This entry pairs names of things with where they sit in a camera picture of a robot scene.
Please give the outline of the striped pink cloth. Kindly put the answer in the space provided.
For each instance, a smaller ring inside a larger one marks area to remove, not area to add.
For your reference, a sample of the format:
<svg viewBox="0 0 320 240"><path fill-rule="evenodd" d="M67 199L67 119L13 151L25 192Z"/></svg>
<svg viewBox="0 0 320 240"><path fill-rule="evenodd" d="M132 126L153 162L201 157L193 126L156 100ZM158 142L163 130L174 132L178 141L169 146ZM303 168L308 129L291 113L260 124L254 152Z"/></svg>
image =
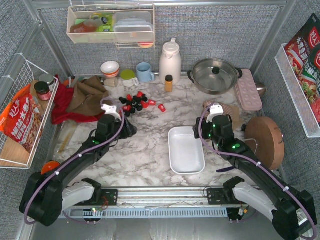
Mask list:
<svg viewBox="0 0 320 240"><path fill-rule="evenodd" d="M222 106L223 115L230 115L233 122L240 122L240 109L236 106L228 105L225 103L215 102L212 100L206 100L203 102L202 107L205 110L211 104L219 104Z"/></svg>

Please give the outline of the white storage tray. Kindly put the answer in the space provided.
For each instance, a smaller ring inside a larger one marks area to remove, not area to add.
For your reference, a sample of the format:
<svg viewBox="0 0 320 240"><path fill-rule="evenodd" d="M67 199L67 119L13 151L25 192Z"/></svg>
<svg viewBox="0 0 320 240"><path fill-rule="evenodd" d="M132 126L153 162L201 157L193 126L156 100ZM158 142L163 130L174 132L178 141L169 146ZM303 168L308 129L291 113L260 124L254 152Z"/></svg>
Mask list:
<svg viewBox="0 0 320 240"><path fill-rule="evenodd" d="M195 175L205 167L202 141L195 138L191 126L174 127L168 132L169 163L178 175Z"/></svg>

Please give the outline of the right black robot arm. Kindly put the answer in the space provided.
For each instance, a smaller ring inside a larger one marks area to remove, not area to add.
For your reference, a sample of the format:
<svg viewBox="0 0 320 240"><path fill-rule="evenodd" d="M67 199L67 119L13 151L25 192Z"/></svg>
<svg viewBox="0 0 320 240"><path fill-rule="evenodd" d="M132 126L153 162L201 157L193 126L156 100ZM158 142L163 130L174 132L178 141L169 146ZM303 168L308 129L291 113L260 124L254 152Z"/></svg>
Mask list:
<svg viewBox="0 0 320 240"><path fill-rule="evenodd" d="M259 187L254 189L242 178L234 177L223 186L227 197L244 202L263 214L284 240L317 238L318 221L312 195L306 190L296 190L266 168L250 147L235 137L229 116L218 115L211 121L198 117L193 132L196 139ZM312 231L310 237L306 236L308 231Z"/></svg>

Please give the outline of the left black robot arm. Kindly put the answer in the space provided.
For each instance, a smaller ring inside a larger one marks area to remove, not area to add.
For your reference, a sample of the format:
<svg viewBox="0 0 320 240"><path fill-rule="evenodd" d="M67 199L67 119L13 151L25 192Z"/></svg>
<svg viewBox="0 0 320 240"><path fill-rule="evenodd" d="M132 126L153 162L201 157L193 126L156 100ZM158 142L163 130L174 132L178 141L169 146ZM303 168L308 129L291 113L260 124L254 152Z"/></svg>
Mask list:
<svg viewBox="0 0 320 240"><path fill-rule="evenodd" d="M85 201L96 203L102 192L100 183L88 178L73 187L69 183L97 163L110 150L112 142L136 133L137 128L126 118L117 120L112 115L103 115L74 155L45 174L35 172L29 177L19 206L24 222L48 227L69 207Z"/></svg>

